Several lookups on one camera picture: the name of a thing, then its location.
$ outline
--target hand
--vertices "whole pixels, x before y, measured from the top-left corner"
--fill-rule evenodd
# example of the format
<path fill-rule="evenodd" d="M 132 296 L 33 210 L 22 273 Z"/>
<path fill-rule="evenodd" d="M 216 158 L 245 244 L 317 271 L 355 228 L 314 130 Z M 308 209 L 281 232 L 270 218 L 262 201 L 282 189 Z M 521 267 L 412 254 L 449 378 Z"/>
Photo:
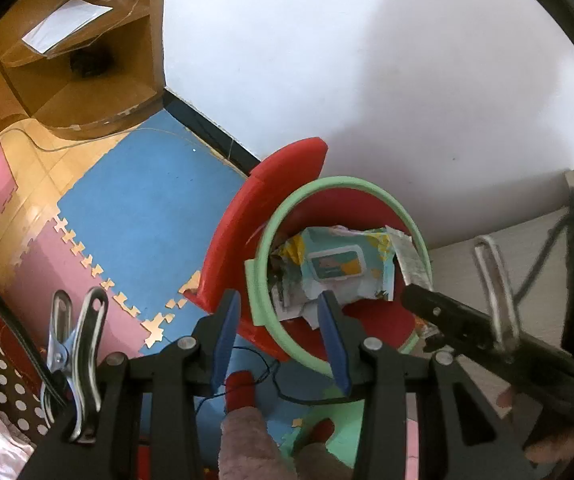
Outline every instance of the hand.
<path fill-rule="evenodd" d="M 514 403 L 515 391 L 507 388 L 496 399 L 501 408 L 510 408 Z M 574 456 L 574 428 L 548 436 L 525 449 L 527 460 L 534 463 L 553 463 L 570 460 Z"/>

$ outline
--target wet wipes package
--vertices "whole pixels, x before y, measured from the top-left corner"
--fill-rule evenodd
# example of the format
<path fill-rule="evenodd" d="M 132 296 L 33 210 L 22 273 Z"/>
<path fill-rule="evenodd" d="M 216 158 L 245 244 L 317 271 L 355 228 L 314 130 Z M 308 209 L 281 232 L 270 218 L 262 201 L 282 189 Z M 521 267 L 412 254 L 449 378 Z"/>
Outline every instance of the wet wipes package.
<path fill-rule="evenodd" d="M 387 227 L 354 231 L 308 227 L 272 253 L 270 294 L 279 320 L 304 317 L 318 328 L 316 300 L 331 290 L 341 306 L 394 297 L 394 245 Z"/>

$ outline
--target fuzzy pants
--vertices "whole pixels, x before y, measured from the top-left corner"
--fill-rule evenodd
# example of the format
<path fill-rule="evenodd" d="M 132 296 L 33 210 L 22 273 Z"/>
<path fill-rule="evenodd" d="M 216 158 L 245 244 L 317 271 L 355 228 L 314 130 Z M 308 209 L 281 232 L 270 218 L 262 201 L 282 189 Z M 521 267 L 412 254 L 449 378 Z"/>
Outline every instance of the fuzzy pants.
<path fill-rule="evenodd" d="M 220 480 L 350 480 L 352 470 L 324 444 L 309 444 L 294 457 L 296 472 L 284 462 L 256 408 L 240 408 L 222 422 Z"/>

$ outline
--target metal screw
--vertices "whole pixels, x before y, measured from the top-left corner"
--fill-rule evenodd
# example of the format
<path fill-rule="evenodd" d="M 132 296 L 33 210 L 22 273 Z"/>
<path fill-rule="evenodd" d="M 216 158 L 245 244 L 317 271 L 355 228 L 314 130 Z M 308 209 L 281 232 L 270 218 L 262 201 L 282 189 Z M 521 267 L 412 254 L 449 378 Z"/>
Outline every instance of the metal screw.
<path fill-rule="evenodd" d="M 110 366 L 118 366 L 119 364 L 122 364 L 123 361 L 125 361 L 125 354 L 121 352 L 113 352 L 107 355 L 106 361 Z"/>
<path fill-rule="evenodd" d="M 190 350 L 196 346 L 196 339 L 191 337 L 190 335 L 186 335 L 185 337 L 181 337 L 178 340 L 178 348 L 182 348 L 183 350 Z"/>
<path fill-rule="evenodd" d="M 443 366 L 449 366 L 454 362 L 454 356 L 446 350 L 436 352 L 436 362 Z"/>
<path fill-rule="evenodd" d="M 368 350 L 380 350 L 382 348 L 382 341 L 377 337 L 368 337 L 363 341 L 363 346 Z"/>

